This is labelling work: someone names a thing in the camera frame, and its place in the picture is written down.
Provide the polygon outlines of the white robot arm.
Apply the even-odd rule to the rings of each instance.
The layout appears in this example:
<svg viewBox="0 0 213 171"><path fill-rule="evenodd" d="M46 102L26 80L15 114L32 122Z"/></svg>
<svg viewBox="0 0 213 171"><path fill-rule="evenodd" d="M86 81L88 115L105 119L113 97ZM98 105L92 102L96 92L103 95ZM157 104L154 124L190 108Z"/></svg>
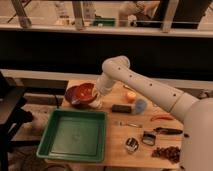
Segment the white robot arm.
<svg viewBox="0 0 213 171"><path fill-rule="evenodd" d="M117 81L128 85L183 124L180 152L182 171L213 171L213 98L198 99L129 69L126 56L108 58L96 89L107 95Z"/></svg>

